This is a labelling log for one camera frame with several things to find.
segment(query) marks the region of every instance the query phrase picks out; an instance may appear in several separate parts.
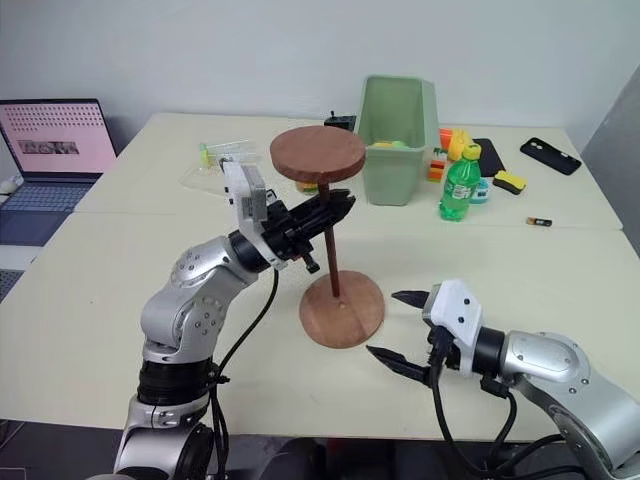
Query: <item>green bottle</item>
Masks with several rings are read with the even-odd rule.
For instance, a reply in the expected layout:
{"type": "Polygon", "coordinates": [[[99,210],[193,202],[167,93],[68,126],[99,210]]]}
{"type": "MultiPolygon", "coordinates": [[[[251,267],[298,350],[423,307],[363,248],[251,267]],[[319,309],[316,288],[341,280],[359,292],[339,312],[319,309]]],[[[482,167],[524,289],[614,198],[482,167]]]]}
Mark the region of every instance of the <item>green bottle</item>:
{"type": "Polygon", "coordinates": [[[480,183],[478,159],[481,150],[475,143],[467,145],[462,151],[462,158],[449,168],[440,199],[440,217],[443,220],[459,222],[467,214],[471,196],[480,183]]]}

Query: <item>green plastic basket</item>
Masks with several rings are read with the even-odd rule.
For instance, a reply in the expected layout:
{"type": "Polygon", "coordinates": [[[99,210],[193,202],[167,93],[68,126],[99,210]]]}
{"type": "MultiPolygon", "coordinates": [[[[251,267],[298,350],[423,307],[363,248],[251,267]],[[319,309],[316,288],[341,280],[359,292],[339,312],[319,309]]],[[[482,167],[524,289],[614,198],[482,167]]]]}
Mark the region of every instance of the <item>green plastic basket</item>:
{"type": "Polygon", "coordinates": [[[367,200],[406,205],[425,178],[425,149],[440,146],[433,83],[420,78],[372,75],[362,92],[356,133],[367,145],[363,168],[367,200]],[[402,141],[406,148],[371,146],[402,141]]]}

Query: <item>round wooden base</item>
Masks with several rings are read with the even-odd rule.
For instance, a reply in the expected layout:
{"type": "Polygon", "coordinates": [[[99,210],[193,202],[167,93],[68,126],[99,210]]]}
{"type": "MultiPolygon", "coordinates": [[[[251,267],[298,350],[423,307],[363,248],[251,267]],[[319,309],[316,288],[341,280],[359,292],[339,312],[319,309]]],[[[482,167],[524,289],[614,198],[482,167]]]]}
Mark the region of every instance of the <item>round wooden base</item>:
{"type": "Polygon", "coordinates": [[[324,275],[307,289],[300,302],[300,320],[315,342],[330,348],[349,348],[367,340],[384,318],[384,299],[378,286],[358,272],[340,271],[340,297],[331,293],[324,275]]]}

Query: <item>white wall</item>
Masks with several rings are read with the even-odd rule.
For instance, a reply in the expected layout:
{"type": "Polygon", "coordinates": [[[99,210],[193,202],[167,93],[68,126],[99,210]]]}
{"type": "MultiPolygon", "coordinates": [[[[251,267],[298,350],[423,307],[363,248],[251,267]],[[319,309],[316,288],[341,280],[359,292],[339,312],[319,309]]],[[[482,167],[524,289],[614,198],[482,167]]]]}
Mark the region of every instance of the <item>white wall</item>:
{"type": "Polygon", "coordinates": [[[418,75],[443,122],[561,125],[581,149],[640,60],[639,18],[636,0],[0,0],[0,97],[97,96],[126,141],[161,110],[324,117],[356,112],[369,73],[418,75]]]}

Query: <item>laptop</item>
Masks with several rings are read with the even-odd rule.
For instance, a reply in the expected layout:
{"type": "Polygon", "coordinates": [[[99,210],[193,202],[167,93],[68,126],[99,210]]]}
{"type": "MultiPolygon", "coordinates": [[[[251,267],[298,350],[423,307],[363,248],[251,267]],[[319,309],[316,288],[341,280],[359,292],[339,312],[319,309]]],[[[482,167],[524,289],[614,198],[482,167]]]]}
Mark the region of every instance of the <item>laptop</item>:
{"type": "Polygon", "coordinates": [[[24,183],[0,205],[0,244],[42,246],[116,160],[98,100],[0,100],[24,183]]]}

